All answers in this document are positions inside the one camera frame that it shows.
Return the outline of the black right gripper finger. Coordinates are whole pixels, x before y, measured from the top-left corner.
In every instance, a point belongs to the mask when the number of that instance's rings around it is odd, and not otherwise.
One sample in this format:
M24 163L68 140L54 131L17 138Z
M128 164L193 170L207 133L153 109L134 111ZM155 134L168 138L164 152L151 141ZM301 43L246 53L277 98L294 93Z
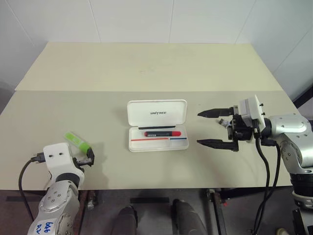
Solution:
M218 118L218 117L227 117L234 115L234 108L216 108L205 110L197 114L197 116L205 118Z
M214 149L231 150L233 152L239 151L237 141L225 142L223 140L206 139L206 140L197 140L197 143Z

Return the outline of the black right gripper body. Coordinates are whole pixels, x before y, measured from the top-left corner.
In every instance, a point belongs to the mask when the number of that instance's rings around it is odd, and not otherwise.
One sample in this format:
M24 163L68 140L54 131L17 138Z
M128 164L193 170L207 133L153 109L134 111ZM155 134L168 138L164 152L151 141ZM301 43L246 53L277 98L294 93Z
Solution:
M232 115L231 121L221 118L219 124L227 129L229 140L249 141L252 138L252 127L247 126L239 114Z

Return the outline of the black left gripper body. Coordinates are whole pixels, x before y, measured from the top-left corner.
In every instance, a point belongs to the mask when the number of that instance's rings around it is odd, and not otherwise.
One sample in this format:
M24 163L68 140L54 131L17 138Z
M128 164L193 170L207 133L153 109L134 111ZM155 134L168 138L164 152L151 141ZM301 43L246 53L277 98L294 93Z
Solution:
M77 160L76 158L73 158L73 163L76 168L81 168L84 165L92 166L94 165L94 157L86 158L84 160Z

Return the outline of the green marker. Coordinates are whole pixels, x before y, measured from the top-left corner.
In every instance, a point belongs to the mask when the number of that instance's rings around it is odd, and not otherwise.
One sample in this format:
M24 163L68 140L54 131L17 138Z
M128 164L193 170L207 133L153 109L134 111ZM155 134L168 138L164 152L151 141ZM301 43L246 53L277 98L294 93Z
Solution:
M64 137L67 141L69 141L71 144L76 146L83 153L87 154L87 151L90 148L90 145L86 141L84 141L82 138L78 137L72 132L65 133Z

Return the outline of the red marker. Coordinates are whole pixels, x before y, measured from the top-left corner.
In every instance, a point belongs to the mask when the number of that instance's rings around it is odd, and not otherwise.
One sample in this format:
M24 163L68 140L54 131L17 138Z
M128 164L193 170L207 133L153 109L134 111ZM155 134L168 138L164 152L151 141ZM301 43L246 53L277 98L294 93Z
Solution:
M145 137L179 137L181 136L180 131L146 131L144 132Z

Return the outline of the white open pencil case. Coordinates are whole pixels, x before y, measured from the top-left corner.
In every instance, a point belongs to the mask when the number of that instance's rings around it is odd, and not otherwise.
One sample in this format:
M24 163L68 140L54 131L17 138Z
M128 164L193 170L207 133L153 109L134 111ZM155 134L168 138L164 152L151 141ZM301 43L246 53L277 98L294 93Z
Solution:
M189 147L184 126L187 101L133 100L127 104L129 150L131 152L153 152L185 150ZM179 137L145 137L146 131L180 131Z

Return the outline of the rusty metal table leg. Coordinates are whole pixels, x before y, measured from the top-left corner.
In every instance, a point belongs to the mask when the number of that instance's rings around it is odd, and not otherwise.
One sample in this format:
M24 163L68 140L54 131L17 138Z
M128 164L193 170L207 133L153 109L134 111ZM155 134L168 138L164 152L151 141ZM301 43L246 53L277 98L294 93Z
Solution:
M98 205L98 192L96 190L81 190L79 201L83 210L91 211Z

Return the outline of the grey metal table leg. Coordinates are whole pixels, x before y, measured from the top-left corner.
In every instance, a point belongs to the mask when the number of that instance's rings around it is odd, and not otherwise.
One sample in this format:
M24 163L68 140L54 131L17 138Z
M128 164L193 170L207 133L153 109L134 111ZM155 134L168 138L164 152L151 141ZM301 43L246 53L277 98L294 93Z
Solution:
M214 189L206 191L207 198L207 226L209 234L227 235L225 219L223 215L223 203L219 192Z

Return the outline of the dark grey rounded shape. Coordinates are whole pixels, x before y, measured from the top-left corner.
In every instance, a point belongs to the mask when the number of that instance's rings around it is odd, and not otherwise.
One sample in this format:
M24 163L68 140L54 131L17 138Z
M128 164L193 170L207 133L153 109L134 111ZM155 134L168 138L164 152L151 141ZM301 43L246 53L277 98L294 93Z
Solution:
M117 235L136 235L137 212L132 206L123 208L116 222Z

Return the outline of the black table crossbar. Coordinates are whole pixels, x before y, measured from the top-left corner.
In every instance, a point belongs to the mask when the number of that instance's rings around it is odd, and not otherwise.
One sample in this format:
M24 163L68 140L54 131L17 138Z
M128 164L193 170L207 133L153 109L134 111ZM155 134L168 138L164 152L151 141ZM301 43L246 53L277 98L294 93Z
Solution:
M144 203L169 203L168 197L134 197L130 198L132 204L144 204Z

